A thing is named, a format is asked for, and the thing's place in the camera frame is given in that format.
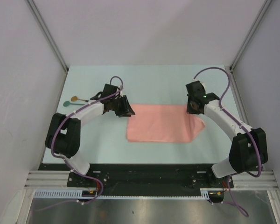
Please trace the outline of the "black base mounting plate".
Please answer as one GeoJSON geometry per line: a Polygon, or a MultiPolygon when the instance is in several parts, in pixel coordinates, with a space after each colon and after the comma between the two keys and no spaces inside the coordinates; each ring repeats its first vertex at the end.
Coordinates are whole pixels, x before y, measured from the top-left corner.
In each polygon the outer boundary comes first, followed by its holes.
{"type": "Polygon", "coordinates": [[[233,186],[227,177],[216,178],[210,164],[92,164],[88,177],[71,173],[68,187],[95,188],[103,196],[197,196],[200,189],[233,186]]]}

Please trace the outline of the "right aluminium frame post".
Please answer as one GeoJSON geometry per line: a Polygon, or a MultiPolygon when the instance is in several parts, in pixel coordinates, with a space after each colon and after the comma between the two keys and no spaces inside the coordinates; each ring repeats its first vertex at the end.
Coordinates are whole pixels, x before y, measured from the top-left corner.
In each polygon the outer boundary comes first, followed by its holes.
{"type": "Polygon", "coordinates": [[[252,41],[254,35],[256,34],[256,31],[260,27],[262,21],[264,20],[266,14],[268,13],[268,11],[273,3],[274,3],[274,0],[265,0],[264,1],[259,12],[257,13],[255,20],[253,21],[253,23],[250,27],[247,35],[245,36],[243,43],[241,44],[239,50],[236,53],[236,56],[234,57],[232,63],[229,66],[230,71],[234,71],[234,69],[236,68],[237,64],[239,63],[239,61],[242,58],[245,51],[247,50],[248,45],[252,41]]]}

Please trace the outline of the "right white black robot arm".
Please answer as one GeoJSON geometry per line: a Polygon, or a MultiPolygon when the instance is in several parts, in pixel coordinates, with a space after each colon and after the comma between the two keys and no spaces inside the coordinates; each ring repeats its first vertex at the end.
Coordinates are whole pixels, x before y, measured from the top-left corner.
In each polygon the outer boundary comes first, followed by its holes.
{"type": "Polygon", "coordinates": [[[223,177],[248,172],[258,167],[258,177],[262,165],[268,161],[266,133],[262,128],[252,128],[235,118],[222,105],[215,93],[206,93],[200,81],[186,85],[187,113],[204,114],[213,120],[231,140],[231,148],[226,159],[212,165],[212,172],[206,175],[206,182],[211,187],[222,183],[223,177]]]}

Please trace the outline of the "front aluminium cross rail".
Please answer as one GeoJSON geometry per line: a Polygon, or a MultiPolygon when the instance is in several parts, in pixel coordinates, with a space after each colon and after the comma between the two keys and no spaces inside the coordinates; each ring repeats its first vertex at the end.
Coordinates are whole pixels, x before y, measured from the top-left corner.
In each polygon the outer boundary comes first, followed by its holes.
{"type": "MultiPolygon", "coordinates": [[[[26,187],[66,188],[72,182],[69,171],[30,171],[26,179],[26,187]]],[[[254,178],[247,173],[234,175],[231,183],[234,189],[241,190],[279,190],[273,171],[264,171],[261,176],[254,178]]]]}

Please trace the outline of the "aluminium frame post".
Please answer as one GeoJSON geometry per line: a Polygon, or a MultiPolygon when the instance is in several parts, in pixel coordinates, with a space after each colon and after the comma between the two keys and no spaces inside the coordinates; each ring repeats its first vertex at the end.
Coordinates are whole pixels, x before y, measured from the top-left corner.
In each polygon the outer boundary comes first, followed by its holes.
{"type": "Polygon", "coordinates": [[[58,63],[62,67],[63,71],[67,74],[69,71],[68,66],[66,65],[66,62],[53,38],[51,35],[42,15],[40,10],[38,9],[37,5],[35,4],[34,0],[24,0],[25,3],[27,4],[34,20],[36,21],[40,31],[42,32],[44,38],[47,41],[47,44],[49,45],[50,49],[52,50],[53,54],[55,55],[58,63]]]}
{"type": "Polygon", "coordinates": [[[230,71],[234,71],[234,69],[236,68],[237,64],[239,63],[239,61],[242,58],[245,51],[247,50],[248,45],[252,41],[254,35],[256,34],[256,31],[260,27],[262,21],[264,20],[266,14],[268,13],[268,11],[273,3],[274,3],[274,0],[265,0],[264,1],[259,12],[257,13],[255,20],[253,21],[253,23],[250,27],[247,35],[245,36],[243,43],[241,44],[239,50],[236,53],[236,56],[234,57],[232,63],[229,66],[230,71]]]}

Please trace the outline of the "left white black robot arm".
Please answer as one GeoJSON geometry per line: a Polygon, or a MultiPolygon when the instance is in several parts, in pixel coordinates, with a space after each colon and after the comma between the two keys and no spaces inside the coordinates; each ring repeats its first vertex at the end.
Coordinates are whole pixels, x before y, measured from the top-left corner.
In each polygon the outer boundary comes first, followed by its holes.
{"type": "Polygon", "coordinates": [[[79,173],[77,180],[85,187],[93,183],[94,175],[89,172],[90,164],[79,153],[81,128],[109,111],[120,118],[135,115],[122,90],[122,86],[106,84],[81,108],[68,115],[55,113],[51,119],[45,146],[53,157],[62,159],[71,170],[79,173]]]}

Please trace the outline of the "pink satin napkin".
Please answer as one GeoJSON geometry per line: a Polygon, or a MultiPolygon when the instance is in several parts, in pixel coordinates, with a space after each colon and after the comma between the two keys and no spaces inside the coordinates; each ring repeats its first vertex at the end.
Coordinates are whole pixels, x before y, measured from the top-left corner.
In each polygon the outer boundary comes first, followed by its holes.
{"type": "Polygon", "coordinates": [[[190,143],[205,128],[199,117],[188,114],[185,105],[133,104],[128,119],[129,142],[190,143]]]}

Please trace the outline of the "right aluminium table rail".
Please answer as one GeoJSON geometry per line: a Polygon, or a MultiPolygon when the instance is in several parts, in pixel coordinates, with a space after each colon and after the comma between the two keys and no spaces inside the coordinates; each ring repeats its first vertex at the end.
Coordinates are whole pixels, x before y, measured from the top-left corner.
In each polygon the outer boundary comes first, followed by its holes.
{"type": "Polygon", "coordinates": [[[244,107],[244,101],[243,98],[240,95],[239,92],[239,87],[238,84],[236,83],[234,74],[232,73],[231,69],[227,66],[225,66],[225,69],[229,75],[229,88],[228,91],[230,91],[232,93],[235,105],[236,105],[236,112],[237,112],[237,116],[239,117],[239,119],[241,121],[243,121],[246,124],[249,124],[248,121],[248,117],[247,117],[247,113],[246,113],[246,109],[244,107]]]}

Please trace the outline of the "left aluminium frame post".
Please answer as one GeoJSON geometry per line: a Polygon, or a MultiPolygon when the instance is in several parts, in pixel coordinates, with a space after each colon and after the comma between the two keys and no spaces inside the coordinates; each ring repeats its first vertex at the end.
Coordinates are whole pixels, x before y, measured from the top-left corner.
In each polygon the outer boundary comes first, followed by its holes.
{"type": "Polygon", "coordinates": [[[25,3],[27,4],[34,20],[36,21],[40,31],[42,32],[44,38],[47,41],[47,44],[49,45],[50,49],[52,50],[53,54],[55,55],[58,63],[62,67],[63,71],[67,74],[69,71],[68,66],[66,65],[66,62],[53,38],[51,35],[42,15],[40,10],[38,9],[37,5],[35,4],[34,0],[24,0],[25,3]]]}

